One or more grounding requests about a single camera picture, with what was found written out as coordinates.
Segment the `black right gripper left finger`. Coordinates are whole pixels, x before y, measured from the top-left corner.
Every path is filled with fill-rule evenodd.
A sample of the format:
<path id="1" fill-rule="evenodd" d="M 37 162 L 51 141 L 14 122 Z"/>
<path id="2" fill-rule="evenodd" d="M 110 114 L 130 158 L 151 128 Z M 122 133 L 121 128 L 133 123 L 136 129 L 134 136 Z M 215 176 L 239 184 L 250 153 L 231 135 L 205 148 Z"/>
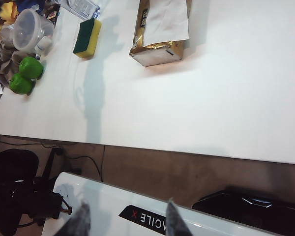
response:
<path id="1" fill-rule="evenodd" d="M 86 202 L 74 215 L 57 231 L 58 236 L 89 236 L 91 228 L 90 207 Z"/>

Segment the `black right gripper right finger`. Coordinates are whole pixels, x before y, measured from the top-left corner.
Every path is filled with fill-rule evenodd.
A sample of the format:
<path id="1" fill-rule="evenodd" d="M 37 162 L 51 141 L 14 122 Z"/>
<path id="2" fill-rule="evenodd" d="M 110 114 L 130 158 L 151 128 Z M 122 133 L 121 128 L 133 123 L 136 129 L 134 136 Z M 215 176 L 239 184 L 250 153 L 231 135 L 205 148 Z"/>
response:
<path id="1" fill-rule="evenodd" d="M 169 199 L 166 207 L 166 235 L 167 236 L 191 236 L 192 233 L 181 217 L 179 210 L 172 199 Z"/>

